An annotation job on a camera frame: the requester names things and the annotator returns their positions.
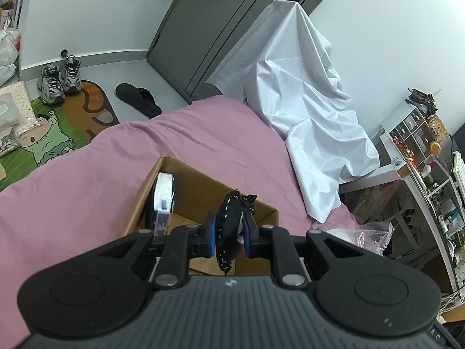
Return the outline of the white desk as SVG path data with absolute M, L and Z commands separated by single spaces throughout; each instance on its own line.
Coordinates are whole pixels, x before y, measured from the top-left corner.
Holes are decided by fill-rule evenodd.
M 450 288 L 452 291 L 457 291 L 461 287 L 461 284 L 458 282 L 455 275 L 453 259 L 445 241 L 445 234 L 440 226 L 440 221 L 438 220 L 434 206 L 428 198 L 427 193 L 422 188 L 420 183 L 421 179 L 414 174 L 414 168 L 410 163 L 405 161 L 400 150 L 387 132 L 380 136 L 380 140 L 389 156 L 390 164 L 384 165 L 358 180 L 342 184 L 339 187 L 340 194 L 343 195 L 382 184 L 399 183 L 402 181 L 409 189 L 414 201 L 418 204 L 419 210 L 422 212 L 425 222 L 434 237 L 437 250 L 445 265 Z

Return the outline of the cardboard box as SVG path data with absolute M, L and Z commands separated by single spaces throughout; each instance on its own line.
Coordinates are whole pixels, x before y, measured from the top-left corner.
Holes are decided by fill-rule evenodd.
M 148 199 L 152 183 L 159 172 L 174 175 L 174 213 L 169 222 L 169 232 L 180 225 L 190 223 L 202 225 L 207 213 L 217 211 L 227 192 L 232 190 L 230 186 L 222 184 L 174 157 L 161 157 L 141 184 L 133 207 L 128 210 L 123 236 L 133 233 L 137 229 L 146 229 L 146 224 L 143 222 L 144 205 Z M 254 219 L 258 226 L 279 225 L 278 211 L 260 200 L 255 201 Z M 240 252 L 232 265 L 233 268 L 228 276 L 269 275 L 270 273 L 269 260 L 248 259 L 244 250 Z M 224 275 L 214 257 L 211 259 L 192 259 L 189 262 L 189 268 L 191 275 Z

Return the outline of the blue tissue pack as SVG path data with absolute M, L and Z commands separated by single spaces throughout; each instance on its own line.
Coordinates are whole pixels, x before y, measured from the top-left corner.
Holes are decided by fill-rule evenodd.
M 164 236 L 174 211 L 175 179 L 172 173 L 160 172 L 145 204 L 145 223 L 154 236 Z

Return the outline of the cartoon floor mat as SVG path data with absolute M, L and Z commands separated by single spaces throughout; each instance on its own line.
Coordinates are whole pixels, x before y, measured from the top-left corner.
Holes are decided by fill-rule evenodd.
M 31 107 L 40 125 L 21 136 L 17 149 L 1 157 L 1 189 L 119 124 L 103 89 L 87 80 L 82 82 L 80 93 L 67 96 L 61 105 L 46 106 L 35 99 Z

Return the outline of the clear bag with white stuffing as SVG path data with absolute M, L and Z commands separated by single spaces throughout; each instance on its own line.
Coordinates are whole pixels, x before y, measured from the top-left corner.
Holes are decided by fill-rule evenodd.
M 390 221 L 375 221 L 361 225 L 357 229 L 329 229 L 326 232 L 382 256 L 392 239 L 394 228 Z

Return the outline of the white plastic bag on floor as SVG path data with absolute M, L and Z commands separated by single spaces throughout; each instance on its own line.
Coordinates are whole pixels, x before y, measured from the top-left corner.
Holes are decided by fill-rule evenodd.
M 1 27 L 0 40 L 0 85 L 4 85 L 16 72 L 15 62 L 21 46 L 21 33 L 6 20 Z

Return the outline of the white keyboard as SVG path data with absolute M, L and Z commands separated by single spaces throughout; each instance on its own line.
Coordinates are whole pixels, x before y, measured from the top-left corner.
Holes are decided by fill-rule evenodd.
M 453 152 L 453 176 L 462 196 L 465 196 L 465 163 L 461 153 Z

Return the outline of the grey sneakers pair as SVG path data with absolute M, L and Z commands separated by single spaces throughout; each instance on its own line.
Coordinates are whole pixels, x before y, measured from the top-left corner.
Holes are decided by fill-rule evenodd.
M 75 95 L 82 89 L 81 61 L 66 49 L 61 56 L 63 65 L 46 64 L 38 79 L 40 100 L 47 106 L 61 104 L 67 95 Z

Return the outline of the white draped cover sheet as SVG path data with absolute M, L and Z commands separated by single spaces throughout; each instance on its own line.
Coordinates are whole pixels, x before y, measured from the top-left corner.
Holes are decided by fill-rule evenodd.
M 330 51 L 299 3 L 274 0 L 207 78 L 284 140 L 307 214 L 320 223 L 341 204 L 341 184 L 380 166 Z

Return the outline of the grey door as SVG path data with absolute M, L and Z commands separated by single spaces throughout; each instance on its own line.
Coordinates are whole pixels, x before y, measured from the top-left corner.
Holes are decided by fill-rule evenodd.
M 147 61 L 188 102 L 216 95 L 207 79 L 272 1 L 174 0 Z

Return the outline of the desktop drawer organizer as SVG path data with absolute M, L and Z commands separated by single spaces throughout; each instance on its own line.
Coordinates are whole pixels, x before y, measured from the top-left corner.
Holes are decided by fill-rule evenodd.
M 432 145 L 441 145 L 449 138 L 449 132 L 437 115 L 434 95 L 414 88 L 408 91 L 409 96 L 382 121 L 382 128 L 393 141 L 411 151 L 419 165 L 431 154 L 440 153 L 440 148 L 431 151 Z

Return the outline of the black slipper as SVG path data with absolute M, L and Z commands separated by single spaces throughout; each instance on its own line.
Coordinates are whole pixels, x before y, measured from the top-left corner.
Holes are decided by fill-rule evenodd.
M 120 83 L 115 88 L 115 94 L 116 97 L 149 119 L 162 114 L 162 109 L 156 104 L 152 93 L 145 88 L 137 88 L 129 83 Z

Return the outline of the black dotted fabric pouch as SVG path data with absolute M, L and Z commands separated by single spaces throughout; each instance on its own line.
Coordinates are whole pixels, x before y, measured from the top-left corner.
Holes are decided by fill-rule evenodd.
M 215 218 L 215 247 L 219 269 L 227 275 L 233 260 L 243 246 L 243 218 L 248 211 L 255 214 L 256 195 L 230 191 L 221 203 Z

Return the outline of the pink bed sheet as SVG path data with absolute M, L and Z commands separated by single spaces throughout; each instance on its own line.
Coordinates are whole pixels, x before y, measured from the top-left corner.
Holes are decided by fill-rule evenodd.
M 122 235 L 137 191 L 162 156 L 278 210 L 293 235 L 311 226 L 286 146 L 242 102 L 217 96 L 102 131 L 1 193 L 1 346 L 28 334 L 17 292 L 31 274 Z

